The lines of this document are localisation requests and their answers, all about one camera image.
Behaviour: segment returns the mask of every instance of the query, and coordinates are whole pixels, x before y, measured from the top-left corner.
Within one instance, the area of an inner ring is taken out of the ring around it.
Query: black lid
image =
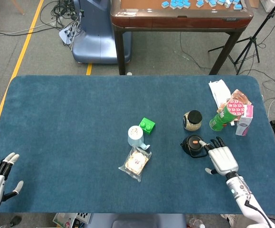
[[[197,110],[192,110],[188,114],[188,121],[192,124],[198,124],[202,119],[202,114]]]
[[[188,145],[191,151],[198,152],[202,149],[202,145],[199,143],[200,140],[202,139],[197,135],[192,135],[188,138]]]

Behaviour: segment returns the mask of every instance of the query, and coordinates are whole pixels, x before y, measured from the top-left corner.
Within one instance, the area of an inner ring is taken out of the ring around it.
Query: green toy block
[[[141,123],[139,124],[139,126],[143,129],[143,131],[147,134],[151,134],[154,126],[155,126],[155,122],[147,119],[147,118],[143,118]]]

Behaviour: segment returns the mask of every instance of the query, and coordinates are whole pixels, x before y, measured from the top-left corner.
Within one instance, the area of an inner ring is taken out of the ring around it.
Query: yellow floor line
[[[88,64],[88,67],[87,67],[87,69],[86,69],[86,73],[85,73],[85,75],[91,75],[91,72],[92,72],[92,63],[89,63]]]
[[[33,30],[34,30],[33,28],[35,27],[35,24],[36,24],[36,22],[37,22],[37,18],[38,18],[38,16],[39,16],[39,13],[40,13],[41,6],[42,6],[42,4],[43,4],[43,1],[44,1],[44,0],[40,0],[40,2],[39,2],[39,4],[38,4],[38,7],[37,7],[37,10],[36,10],[35,16],[34,16],[34,18],[33,18],[32,24],[31,24],[30,29],[29,29],[29,31],[28,31],[29,33],[33,32]],[[27,50],[27,48],[28,48],[28,43],[29,43],[29,40],[31,39],[31,36],[32,36],[32,34],[28,34],[28,35],[27,35],[27,38],[26,38],[26,40],[25,40],[25,42],[24,42],[24,45],[23,45],[22,50],[21,50],[21,53],[20,53],[19,58],[18,58],[18,60],[17,60],[15,69],[14,69],[13,74],[12,74],[10,80],[9,80],[9,84],[10,84],[10,82],[13,80],[13,78],[17,76],[17,73],[18,73],[18,71],[19,71],[19,68],[20,68],[21,62],[22,62],[22,60],[23,60],[24,54],[25,54],[25,52],[26,52],[26,50]],[[4,105],[5,96],[6,96],[6,93],[7,93],[7,91],[8,91],[8,88],[9,88],[9,84],[8,84],[8,86],[7,86],[7,88],[6,88],[6,91],[5,91],[5,93],[4,93],[3,99],[2,99],[1,104],[0,104],[0,116],[1,116],[2,109],[3,109],[3,105]]]

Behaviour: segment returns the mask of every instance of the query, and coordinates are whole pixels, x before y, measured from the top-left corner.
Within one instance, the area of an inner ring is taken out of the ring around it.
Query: wooden table
[[[114,28],[119,74],[125,75],[123,33],[127,31],[226,32],[229,38],[210,75],[216,75],[233,46],[246,29],[253,12],[248,0],[241,0],[242,10],[205,3],[201,8],[190,0],[189,9],[163,9],[163,0],[112,0],[111,21]]]

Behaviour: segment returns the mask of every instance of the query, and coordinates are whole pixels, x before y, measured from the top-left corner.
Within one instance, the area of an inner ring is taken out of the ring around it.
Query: pink box
[[[253,105],[244,105],[244,114],[237,123],[236,135],[245,136],[253,118]]]

